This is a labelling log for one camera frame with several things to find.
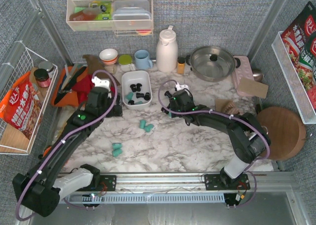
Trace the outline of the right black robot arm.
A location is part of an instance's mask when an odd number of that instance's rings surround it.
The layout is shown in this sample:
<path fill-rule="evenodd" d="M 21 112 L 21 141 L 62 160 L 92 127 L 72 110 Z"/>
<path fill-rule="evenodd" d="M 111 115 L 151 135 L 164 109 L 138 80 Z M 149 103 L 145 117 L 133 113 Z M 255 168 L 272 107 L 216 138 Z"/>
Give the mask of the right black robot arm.
<path fill-rule="evenodd" d="M 164 95 L 169 99 L 171 117 L 183 118 L 188 126 L 209 127 L 229 136 L 235 155 L 220 171 L 225 185 L 236 180 L 262 153 L 270 151 L 271 140 L 253 114 L 233 116 L 195 105 L 188 90 L 173 94 L 166 91 Z"/>

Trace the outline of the red cloth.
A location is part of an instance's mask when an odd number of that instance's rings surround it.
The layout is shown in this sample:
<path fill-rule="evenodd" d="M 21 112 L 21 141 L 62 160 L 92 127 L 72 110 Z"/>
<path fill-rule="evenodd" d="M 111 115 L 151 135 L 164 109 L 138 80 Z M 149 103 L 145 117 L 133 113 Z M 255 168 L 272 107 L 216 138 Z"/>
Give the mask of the red cloth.
<path fill-rule="evenodd" d="M 94 86 L 92 75 L 87 75 L 72 87 L 72 90 L 77 94 L 79 104 L 87 100 L 88 94 Z"/>

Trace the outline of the white storage basket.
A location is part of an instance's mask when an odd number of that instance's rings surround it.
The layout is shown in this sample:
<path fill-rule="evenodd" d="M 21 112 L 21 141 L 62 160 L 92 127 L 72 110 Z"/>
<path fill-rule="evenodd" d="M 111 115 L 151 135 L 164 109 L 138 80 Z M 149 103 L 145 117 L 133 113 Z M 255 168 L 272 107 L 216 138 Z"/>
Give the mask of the white storage basket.
<path fill-rule="evenodd" d="M 122 100 L 130 110 L 143 110 L 153 98 L 150 76 L 146 71 L 130 71 L 121 77 Z"/>

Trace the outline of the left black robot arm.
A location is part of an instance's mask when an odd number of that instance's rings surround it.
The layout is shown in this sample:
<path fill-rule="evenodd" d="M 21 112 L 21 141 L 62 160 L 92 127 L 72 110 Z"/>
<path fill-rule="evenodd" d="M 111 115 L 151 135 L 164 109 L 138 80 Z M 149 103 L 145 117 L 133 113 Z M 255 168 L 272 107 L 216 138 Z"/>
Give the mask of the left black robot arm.
<path fill-rule="evenodd" d="M 75 172 L 58 179 L 57 176 L 70 156 L 110 114 L 117 103 L 118 93 L 104 87 L 93 87 L 84 110 L 77 109 L 67 120 L 66 126 L 41 161 L 23 175 L 18 173 L 12 181 L 17 198 L 16 218 L 23 205 L 42 217 L 49 216 L 60 200 L 81 188 L 98 188 L 100 170 L 84 164 Z"/>

